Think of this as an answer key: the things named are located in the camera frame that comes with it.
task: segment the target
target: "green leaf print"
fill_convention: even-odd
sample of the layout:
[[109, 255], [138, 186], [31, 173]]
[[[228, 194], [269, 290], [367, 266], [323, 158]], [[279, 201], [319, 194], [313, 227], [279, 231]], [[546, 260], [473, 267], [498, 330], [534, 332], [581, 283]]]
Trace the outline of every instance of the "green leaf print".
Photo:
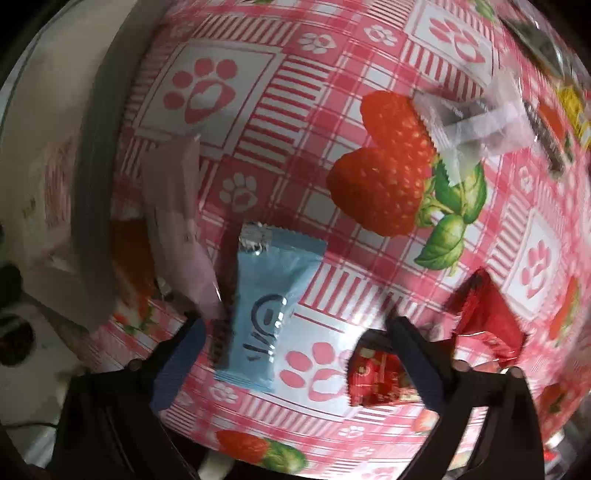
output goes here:
[[435, 197], [454, 213], [462, 215], [464, 222], [473, 223], [480, 215], [486, 202], [486, 180], [484, 168], [478, 163], [464, 181], [450, 187], [443, 162], [439, 162], [435, 172]]
[[415, 263], [429, 270], [443, 270], [453, 266], [464, 251], [466, 224], [459, 215], [443, 217], [433, 229]]
[[269, 440], [269, 449], [262, 460], [262, 465], [269, 470], [295, 474], [306, 467], [308, 462], [303, 453], [285, 443]]
[[429, 205], [425, 208], [419, 208], [417, 211], [417, 216], [415, 218], [415, 224], [417, 227], [428, 227], [433, 226], [433, 221], [431, 220], [431, 214], [437, 211], [437, 207], [433, 205]]
[[492, 8], [488, 1], [475, 0], [474, 5], [476, 7], [476, 11], [480, 13], [484, 18], [490, 20], [491, 22], [496, 21], [495, 10]]
[[131, 325], [123, 325], [123, 331], [128, 335], [135, 335], [136, 328]]

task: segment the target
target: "paw print pattern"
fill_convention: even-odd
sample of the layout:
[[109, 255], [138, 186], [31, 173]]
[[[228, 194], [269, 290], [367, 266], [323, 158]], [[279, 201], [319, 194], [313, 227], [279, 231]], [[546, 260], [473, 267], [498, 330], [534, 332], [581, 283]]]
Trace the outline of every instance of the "paw print pattern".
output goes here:
[[354, 439], [363, 435], [364, 427], [351, 425], [339, 430], [339, 436], [346, 437], [348, 439]]
[[374, 452], [375, 452], [375, 448], [359, 447], [358, 449], [353, 450], [353, 456], [357, 457], [357, 458], [368, 457]]
[[[217, 79], [210, 78], [214, 71]], [[198, 59], [193, 72], [180, 70], [174, 74], [176, 90], [164, 95], [164, 107], [168, 110], [184, 107], [185, 121], [188, 124], [199, 123], [234, 100], [235, 90], [223, 80], [233, 79], [237, 72], [238, 67], [233, 60], [222, 60], [215, 65], [212, 59]]]
[[392, 35], [392, 30], [388, 30], [381, 25], [372, 25], [363, 30], [372, 42], [383, 43], [388, 47], [393, 47], [398, 41], [398, 39]]
[[379, 467], [372, 472], [363, 473], [361, 478], [363, 480], [392, 480], [395, 473], [396, 468], [393, 466]]
[[525, 194], [531, 193], [534, 189], [534, 178], [531, 176], [527, 167], [521, 167], [519, 169], [519, 186], [521, 186], [521, 190]]
[[[312, 345], [313, 360], [302, 352], [289, 351], [285, 360], [299, 373], [284, 369], [279, 373], [279, 378], [291, 388], [307, 387], [308, 398], [311, 401], [324, 402], [340, 397], [346, 390], [341, 361], [344, 358], [343, 353], [337, 359], [335, 349], [326, 342], [316, 342]], [[338, 370], [331, 367], [335, 361], [339, 366]]]
[[466, 31], [461, 30], [451, 20], [441, 22], [436, 18], [431, 19], [429, 31], [439, 40], [445, 43], [453, 43], [458, 56], [468, 63], [484, 63], [485, 58], [478, 50], [478, 40]]
[[546, 284], [546, 270], [550, 266], [551, 251], [543, 240], [527, 251], [527, 265], [521, 270], [521, 283], [527, 288], [528, 299], [537, 295]]
[[302, 50], [310, 51], [316, 55], [321, 55], [336, 47], [335, 41], [327, 34], [304, 33], [298, 43], [302, 45]]
[[256, 198], [256, 178], [245, 177], [237, 172], [231, 179], [225, 179], [222, 183], [220, 200], [231, 206], [234, 213], [244, 213], [254, 207], [258, 201]]

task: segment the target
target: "strawberry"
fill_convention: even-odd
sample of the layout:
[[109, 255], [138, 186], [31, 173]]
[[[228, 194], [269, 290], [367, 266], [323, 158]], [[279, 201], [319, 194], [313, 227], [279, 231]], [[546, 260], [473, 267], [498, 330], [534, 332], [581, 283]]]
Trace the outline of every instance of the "strawberry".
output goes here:
[[428, 167], [435, 147], [411, 99], [398, 93], [370, 93], [361, 101], [367, 132], [380, 148], [395, 154], [402, 165]]
[[556, 340], [560, 336], [563, 327], [566, 329], [573, 323], [573, 317], [576, 314], [578, 306], [579, 282], [575, 277], [571, 277], [569, 286], [566, 288], [564, 302], [550, 322], [550, 327], [548, 328], [548, 338], [550, 340]]
[[405, 96], [370, 93], [361, 115], [378, 148], [343, 155], [326, 185], [334, 203], [366, 230], [406, 235], [414, 228], [435, 148]]
[[562, 410], [561, 403], [566, 397], [566, 391], [559, 383], [548, 385], [538, 398], [540, 414], [555, 414]]
[[269, 440], [234, 430], [219, 430], [216, 437], [222, 452], [254, 465], [262, 462], [270, 445]]

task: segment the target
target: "plastic bag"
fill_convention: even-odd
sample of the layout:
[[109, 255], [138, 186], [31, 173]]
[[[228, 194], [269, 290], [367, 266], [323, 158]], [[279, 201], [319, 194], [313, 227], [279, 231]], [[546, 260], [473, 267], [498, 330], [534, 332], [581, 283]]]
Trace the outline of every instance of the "plastic bag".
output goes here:
[[482, 157], [534, 143], [521, 94], [508, 70], [496, 74], [479, 99], [458, 103], [417, 92], [413, 104], [441, 155], [452, 186], [462, 182]]
[[199, 135], [187, 135], [141, 157], [150, 248], [158, 275], [199, 308], [225, 317], [213, 265], [197, 222]]

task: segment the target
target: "red packaging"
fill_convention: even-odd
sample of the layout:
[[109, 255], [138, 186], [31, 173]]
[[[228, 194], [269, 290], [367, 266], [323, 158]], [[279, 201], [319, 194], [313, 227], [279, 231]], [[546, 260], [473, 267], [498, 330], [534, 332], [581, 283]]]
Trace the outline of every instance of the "red packaging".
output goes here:
[[452, 295], [447, 311], [461, 313], [456, 335], [479, 339], [494, 352], [502, 368], [515, 365], [525, 334], [486, 270], [478, 269]]
[[369, 348], [355, 349], [349, 364], [348, 386], [352, 406], [420, 401], [398, 357]]

